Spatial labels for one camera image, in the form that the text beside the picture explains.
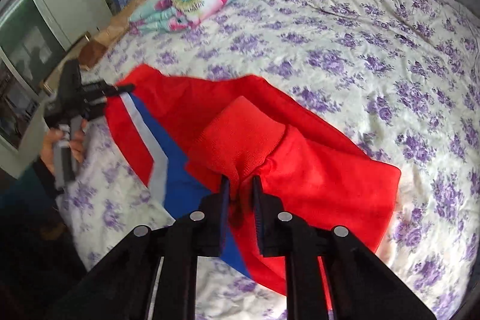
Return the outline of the person's left hand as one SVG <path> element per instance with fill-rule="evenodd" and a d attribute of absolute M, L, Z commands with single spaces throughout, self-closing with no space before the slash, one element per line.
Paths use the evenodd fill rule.
<path fill-rule="evenodd" d="M 71 138 L 69 145 L 72 150 L 72 156 L 81 165 L 85 157 L 85 147 L 83 142 L 85 140 L 85 129 L 88 125 L 86 119 L 83 119 L 80 125 L 80 130 L 77 131 Z M 55 173 L 54 165 L 54 144 L 62 139 L 64 133 L 56 128 L 49 129 L 43 139 L 41 146 L 40 158 L 45 164 L 50 173 Z"/>

